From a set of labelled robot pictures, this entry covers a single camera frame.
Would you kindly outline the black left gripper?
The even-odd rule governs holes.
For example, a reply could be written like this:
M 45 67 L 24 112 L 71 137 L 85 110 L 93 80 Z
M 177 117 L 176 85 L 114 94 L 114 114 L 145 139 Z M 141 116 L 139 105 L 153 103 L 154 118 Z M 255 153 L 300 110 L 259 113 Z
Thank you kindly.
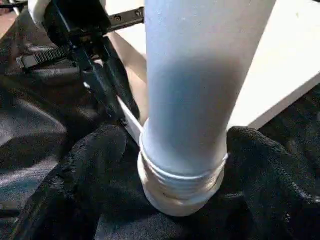
M 125 66 L 110 39 L 104 35 L 142 24 L 145 9 L 139 7 L 108 15 L 99 0 L 29 0 L 27 3 L 35 25 L 45 30 L 57 47 L 18 57 L 19 67 L 28 70 L 57 62 L 68 58 L 72 51 L 84 82 L 103 105 L 107 117 L 118 123 L 125 119 L 118 96 L 139 119 L 140 110 L 132 94 Z M 100 39 L 103 67 L 94 62 L 89 51 L 83 47 L 91 48 Z

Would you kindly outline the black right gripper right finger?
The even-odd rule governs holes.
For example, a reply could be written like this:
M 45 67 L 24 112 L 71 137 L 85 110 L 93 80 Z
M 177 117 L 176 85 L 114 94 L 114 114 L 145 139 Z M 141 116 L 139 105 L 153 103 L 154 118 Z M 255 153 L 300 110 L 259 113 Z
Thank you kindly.
M 226 187 L 209 203 L 202 240 L 317 240 L 320 237 L 320 159 L 298 143 L 292 152 L 260 132 L 232 127 Z

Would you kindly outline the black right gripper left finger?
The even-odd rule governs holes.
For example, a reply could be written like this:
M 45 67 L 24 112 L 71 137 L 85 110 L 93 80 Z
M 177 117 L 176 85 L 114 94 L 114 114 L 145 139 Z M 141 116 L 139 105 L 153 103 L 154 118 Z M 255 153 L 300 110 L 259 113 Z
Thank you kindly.
M 112 190 L 114 169 L 126 154 L 127 134 L 103 125 L 78 141 L 28 199 L 12 229 L 12 240 L 93 240 L 101 215 L 128 222 L 150 209 L 132 191 Z

